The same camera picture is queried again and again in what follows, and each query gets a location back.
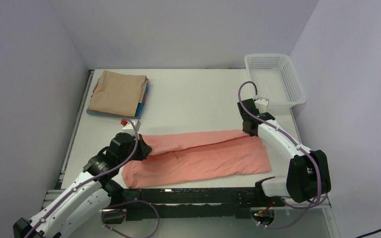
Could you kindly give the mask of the pink t shirt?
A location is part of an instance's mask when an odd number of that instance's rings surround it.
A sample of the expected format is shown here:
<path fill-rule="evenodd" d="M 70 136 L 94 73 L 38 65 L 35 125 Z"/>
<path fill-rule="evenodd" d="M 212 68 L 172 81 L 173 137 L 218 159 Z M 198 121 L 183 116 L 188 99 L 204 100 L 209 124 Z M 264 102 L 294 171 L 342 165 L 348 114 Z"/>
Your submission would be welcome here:
<path fill-rule="evenodd" d="M 152 151 L 145 160 L 123 166 L 122 178 L 128 188 L 271 171 L 262 140 L 240 130 L 145 135 L 143 140 Z"/>

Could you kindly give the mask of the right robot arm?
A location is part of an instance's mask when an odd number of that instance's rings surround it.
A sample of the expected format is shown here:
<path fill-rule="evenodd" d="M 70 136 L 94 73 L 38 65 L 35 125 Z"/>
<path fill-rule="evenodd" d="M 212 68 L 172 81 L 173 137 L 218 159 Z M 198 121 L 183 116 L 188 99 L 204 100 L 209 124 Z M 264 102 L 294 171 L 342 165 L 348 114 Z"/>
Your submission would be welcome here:
<path fill-rule="evenodd" d="M 327 156 L 312 150 L 285 131 L 270 113 L 260 113 L 254 99 L 237 103 L 243 120 L 243 132 L 267 142 L 288 163 L 287 175 L 258 181 L 254 201 L 267 205 L 273 197 L 291 198 L 297 203 L 320 202 L 331 191 Z"/>

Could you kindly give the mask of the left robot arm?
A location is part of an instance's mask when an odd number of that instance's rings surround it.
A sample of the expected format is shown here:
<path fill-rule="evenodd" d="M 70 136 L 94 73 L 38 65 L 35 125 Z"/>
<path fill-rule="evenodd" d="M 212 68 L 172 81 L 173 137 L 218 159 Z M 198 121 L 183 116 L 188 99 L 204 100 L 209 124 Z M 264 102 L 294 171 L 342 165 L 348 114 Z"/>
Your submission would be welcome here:
<path fill-rule="evenodd" d="M 45 209 L 30 219 L 20 218 L 13 225 L 16 238 L 60 238 L 62 227 L 76 213 L 97 211 L 96 205 L 117 208 L 124 188 L 113 180 L 129 161 L 142 161 L 152 148 L 141 134 L 120 132 L 90 158 L 74 182 Z"/>

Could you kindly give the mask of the blue folded t shirt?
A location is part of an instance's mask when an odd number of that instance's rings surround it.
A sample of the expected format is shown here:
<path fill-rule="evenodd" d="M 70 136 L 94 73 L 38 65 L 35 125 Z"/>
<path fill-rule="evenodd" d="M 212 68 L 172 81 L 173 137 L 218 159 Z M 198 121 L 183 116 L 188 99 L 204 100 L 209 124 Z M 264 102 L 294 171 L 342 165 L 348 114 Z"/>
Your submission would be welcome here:
<path fill-rule="evenodd" d="M 140 118 L 140 116 L 141 116 L 142 109 L 143 109 L 143 106 L 144 106 L 144 103 L 145 103 L 145 100 L 146 100 L 146 95 L 148 93 L 148 90 L 149 90 L 149 80 L 146 79 L 146 81 L 145 81 L 145 88 L 143 90 L 142 97 L 141 97 L 140 101 L 138 102 L 138 105 L 137 105 L 137 108 L 136 108 L 136 112 L 135 112 L 135 117 L 136 118 Z"/>

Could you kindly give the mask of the white plastic basket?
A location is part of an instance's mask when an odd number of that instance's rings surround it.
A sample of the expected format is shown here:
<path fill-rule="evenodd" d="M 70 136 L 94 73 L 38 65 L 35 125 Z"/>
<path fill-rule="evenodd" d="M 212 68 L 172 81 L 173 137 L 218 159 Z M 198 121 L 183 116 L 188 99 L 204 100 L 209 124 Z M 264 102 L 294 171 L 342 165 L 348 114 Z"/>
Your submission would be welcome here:
<path fill-rule="evenodd" d="M 304 104 L 306 94 L 296 68 L 285 54 L 251 54 L 244 58 L 250 81 L 258 95 L 269 100 L 269 108 L 290 109 Z"/>

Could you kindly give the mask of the beige folded t shirt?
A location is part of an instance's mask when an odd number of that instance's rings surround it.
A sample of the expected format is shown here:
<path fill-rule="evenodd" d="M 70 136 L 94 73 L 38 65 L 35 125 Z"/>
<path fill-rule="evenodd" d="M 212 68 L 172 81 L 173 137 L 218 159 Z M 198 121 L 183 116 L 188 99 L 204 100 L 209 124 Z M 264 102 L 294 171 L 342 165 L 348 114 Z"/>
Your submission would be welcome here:
<path fill-rule="evenodd" d="M 104 70 L 97 89 L 89 103 L 91 110 L 135 116 L 135 111 L 145 88 L 145 75 L 120 74 Z"/>

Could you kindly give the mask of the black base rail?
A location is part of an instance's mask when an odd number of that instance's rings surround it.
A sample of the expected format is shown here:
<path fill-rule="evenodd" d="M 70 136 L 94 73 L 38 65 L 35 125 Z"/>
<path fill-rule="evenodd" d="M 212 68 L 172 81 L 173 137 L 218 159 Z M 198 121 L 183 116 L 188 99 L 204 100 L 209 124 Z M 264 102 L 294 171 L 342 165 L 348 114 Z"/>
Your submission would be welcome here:
<path fill-rule="evenodd" d="M 272 222 L 279 197 L 267 197 L 257 187 L 124 189 L 102 210 L 107 224 L 168 218 L 259 218 Z"/>

